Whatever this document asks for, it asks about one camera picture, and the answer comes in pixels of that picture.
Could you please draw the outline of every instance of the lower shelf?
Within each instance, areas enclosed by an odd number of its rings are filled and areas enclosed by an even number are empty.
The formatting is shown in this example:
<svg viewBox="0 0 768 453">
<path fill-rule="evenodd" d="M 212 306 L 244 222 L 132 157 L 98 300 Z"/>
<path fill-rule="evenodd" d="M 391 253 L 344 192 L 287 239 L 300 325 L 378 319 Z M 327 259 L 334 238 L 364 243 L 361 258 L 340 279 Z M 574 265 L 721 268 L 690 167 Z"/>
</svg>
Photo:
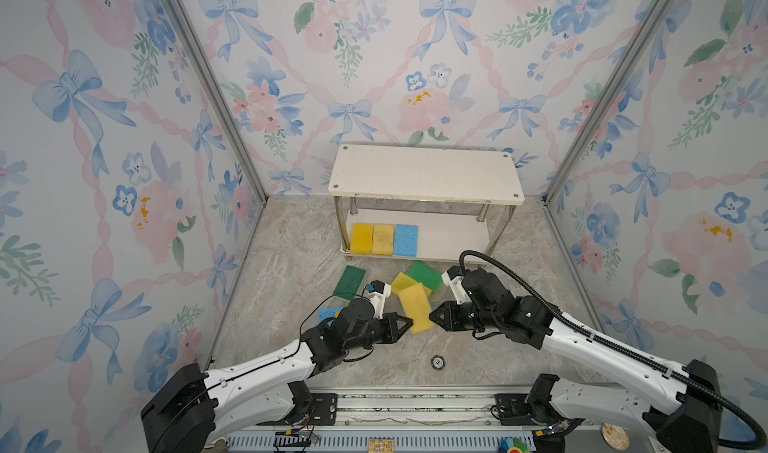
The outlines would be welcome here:
<svg viewBox="0 0 768 453">
<path fill-rule="evenodd" d="M 488 224 L 478 223 L 473 215 L 394 211 L 390 209 L 358 209 L 355 216 L 347 215 L 346 229 L 352 238 L 352 225 L 356 223 L 383 225 L 413 225 L 418 227 L 416 257 L 366 256 L 370 258 L 394 258 L 422 261 L 458 263 L 458 256 L 466 249 L 485 251 L 488 247 Z M 474 256 L 467 256 L 466 263 L 485 264 Z"/>
</svg>

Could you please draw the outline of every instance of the floor drain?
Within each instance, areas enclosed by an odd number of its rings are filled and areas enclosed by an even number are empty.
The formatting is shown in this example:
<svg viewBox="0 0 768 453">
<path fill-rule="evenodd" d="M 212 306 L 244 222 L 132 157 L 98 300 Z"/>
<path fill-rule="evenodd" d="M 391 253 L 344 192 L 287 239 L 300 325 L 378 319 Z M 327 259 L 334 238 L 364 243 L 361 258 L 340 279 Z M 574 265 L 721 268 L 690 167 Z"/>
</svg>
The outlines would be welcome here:
<svg viewBox="0 0 768 453">
<path fill-rule="evenodd" d="M 440 355 L 432 356 L 432 367 L 436 370 L 444 369 L 446 367 L 446 360 Z"/>
</svg>

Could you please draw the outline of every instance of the wall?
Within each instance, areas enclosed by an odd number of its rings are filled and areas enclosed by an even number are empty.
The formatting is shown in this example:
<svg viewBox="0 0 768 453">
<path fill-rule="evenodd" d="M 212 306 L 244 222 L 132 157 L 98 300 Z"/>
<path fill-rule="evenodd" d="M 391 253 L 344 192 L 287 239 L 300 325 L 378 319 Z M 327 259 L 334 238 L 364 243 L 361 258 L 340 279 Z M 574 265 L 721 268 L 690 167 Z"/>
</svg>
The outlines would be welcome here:
<svg viewBox="0 0 768 453">
<path fill-rule="evenodd" d="M 648 6 L 183 1 L 265 189 L 305 195 L 327 194 L 340 142 L 510 149 L 542 192 Z"/>
<path fill-rule="evenodd" d="M 608 331 L 705 359 L 765 427 L 767 20 L 766 0 L 677 0 L 552 204 Z"/>
<path fill-rule="evenodd" d="M 256 203 L 158 0 L 0 17 L 0 451 L 146 451 L 137 415 L 205 361 Z"/>
</svg>

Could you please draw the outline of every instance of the floor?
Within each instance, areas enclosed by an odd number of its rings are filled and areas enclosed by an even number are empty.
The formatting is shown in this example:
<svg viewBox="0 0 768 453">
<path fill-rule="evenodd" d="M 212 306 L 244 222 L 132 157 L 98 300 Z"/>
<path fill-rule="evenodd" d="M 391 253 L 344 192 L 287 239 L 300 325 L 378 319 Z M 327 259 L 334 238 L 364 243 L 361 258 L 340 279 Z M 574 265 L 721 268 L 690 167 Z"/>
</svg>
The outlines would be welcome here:
<svg viewBox="0 0 768 453">
<path fill-rule="evenodd" d="M 360 200 L 361 208 L 398 208 L 413 211 L 476 214 L 475 205 Z M 494 228 L 500 206 L 488 214 Z M 216 366 L 235 365 L 272 352 L 293 341 L 299 324 L 333 292 L 344 268 L 365 269 L 366 283 L 391 282 L 411 262 L 395 259 L 352 258 L 339 251 L 340 237 L 330 197 L 270 198 L 246 259 L 229 312 L 214 348 Z M 589 317 L 574 287 L 561 253 L 544 220 L 543 211 L 522 205 L 512 218 L 494 257 L 526 279 L 550 302 L 589 324 Z M 447 263 L 428 263 L 444 271 Z M 514 295 L 517 284 L 491 267 Z M 432 307 L 452 299 L 443 286 L 429 297 Z M 345 305 L 333 298 L 323 307 Z M 403 313 L 396 296 L 387 300 L 385 312 Z M 316 324 L 316 315 L 307 324 Z M 436 371 L 433 355 L 441 355 L 446 367 Z M 363 385 L 522 385 L 539 373 L 555 373 L 580 382 L 606 381 L 576 362 L 513 343 L 503 336 L 475 340 L 471 333 L 447 333 L 433 328 L 406 335 L 394 345 L 377 345 L 361 362 L 342 364 L 308 380 L 311 386 Z"/>
</svg>

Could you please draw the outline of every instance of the yellow sponge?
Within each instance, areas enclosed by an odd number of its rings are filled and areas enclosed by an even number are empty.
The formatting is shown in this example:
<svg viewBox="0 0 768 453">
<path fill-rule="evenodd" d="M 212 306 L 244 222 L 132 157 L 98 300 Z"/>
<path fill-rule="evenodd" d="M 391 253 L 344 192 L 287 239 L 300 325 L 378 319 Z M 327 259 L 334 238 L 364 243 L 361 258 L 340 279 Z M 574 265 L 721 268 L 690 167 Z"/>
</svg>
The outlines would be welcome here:
<svg viewBox="0 0 768 453">
<path fill-rule="evenodd" d="M 432 309 L 429 307 L 424 285 L 418 283 L 400 290 L 398 297 L 400 298 L 402 309 L 406 312 L 406 316 L 413 320 L 411 333 L 415 335 L 437 326 L 429 319 L 429 313 L 432 312 Z"/>
<path fill-rule="evenodd" d="M 418 285 L 418 284 L 419 283 L 415 279 L 411 278 L 405 273 L 400 272 L 397 274 L 395 281 L 392 282 L 392 294 L 394 294 L 395 296 L 398 296 L 398 293 L 400 293 L 403 289 L 406 289 L 413 285 Z M 430 294 L 432 294 L 432 290 L 424 286 L 424 293 L 426 293 L 427 296 L 429 296 Z"/>
<path fill-rule="evenodd" d="M 373 227 L 372 255 L 392 256 L 395 251 L 395 225 L 375 225 Z"/>
<path fill-rule="evenodd" d="M 352 244 L 350 253 L 353 255 L 370 255 L 373 247 L 373 225 L 352 225 Z"/>
</svg>

